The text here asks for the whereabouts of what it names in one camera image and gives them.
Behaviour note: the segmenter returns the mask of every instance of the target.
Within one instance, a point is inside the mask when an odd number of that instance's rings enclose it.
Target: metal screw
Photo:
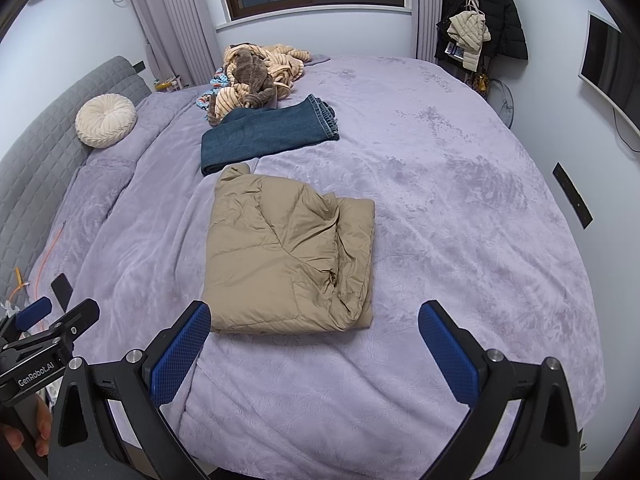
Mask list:
[[[559,370],[560,369],[560,361],[558,361],[558,359],[556,359],[555,357],[547,357],[545,359],[545,363],[552,370]]]
[[[127,361],[130,363],[137,363],[142,359],[142,350],[130,350],[127,353]]]
[[[78,368],[82,366],[82,358],[74,357],[73,359],[71,359],[71,361],[69,361],[68,366],[72,370],[78,370]]]
[[[495,348],[486,351],[486,356],[494,363],[499,363],[504,359],[504,354]]]

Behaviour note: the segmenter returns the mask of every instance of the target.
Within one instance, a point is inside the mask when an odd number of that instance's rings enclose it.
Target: jacket sleeve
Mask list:
[[[516,59],[529,59],[518,9],[513,0],[504,1],[504,30],[500,37],[498,54]]]

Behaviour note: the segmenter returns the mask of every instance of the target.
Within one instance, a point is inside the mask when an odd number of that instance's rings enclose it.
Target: white wall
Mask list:
[[[616,137],[612,107],[578,78],[588,10],[610,20],[599,0],[514,1],[529,62],[495,59],[491,76],[513,92],[512,130],[565,214],[593,289],[607,397],[585,428],[581,457],[583,470],[597,470],[640,404],[640,162]],[[640,149],[638,136],[620,118],[618,124]],[[593,215],[586,230],[552,176],[557,162]]]
[[[113,56],[144,60],[130,0],[42,0],[25,6],[0,43],[0,157],[69,86]],[[147,68],[140,75],[153,83]]]
[[[412,57],[407,9],[313,9],[231,23],[225,0],[207,0],[220,48],[286,43],[317,54]]]

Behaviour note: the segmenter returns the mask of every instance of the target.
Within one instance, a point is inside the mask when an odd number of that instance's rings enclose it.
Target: cream pleated pillow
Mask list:
[[[136,107],[126,97],[103,94],[89,99],[76,115],[76,133],[92,148],[106,148],[126,137],[136,124]]]

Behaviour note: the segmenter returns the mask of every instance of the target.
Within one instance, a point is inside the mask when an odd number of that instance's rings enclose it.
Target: fleece bedspread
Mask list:
[[[38,294],[64,271],[72,303],[98,301],[100,321],[76,343],[89,362],[144,348],[202,294],[218,174],[200,173],[201,92],[144,100],[133,131],[91,155],[60,208]],[[418,332],[430,299],[485,348],[524,362],[558,357],[582,427],[604,397],[593,298],[516,137],[473,91],[418,60],[333,58],[309,67],[280,105],[309,93],[335,109],[340,140],[249,164],[375,201],[373,322],[346,333],[211,334],[165,408],[186,448],[265,479],[419,478],[466,412]],[[497,458],[508,419],[478,472]]]

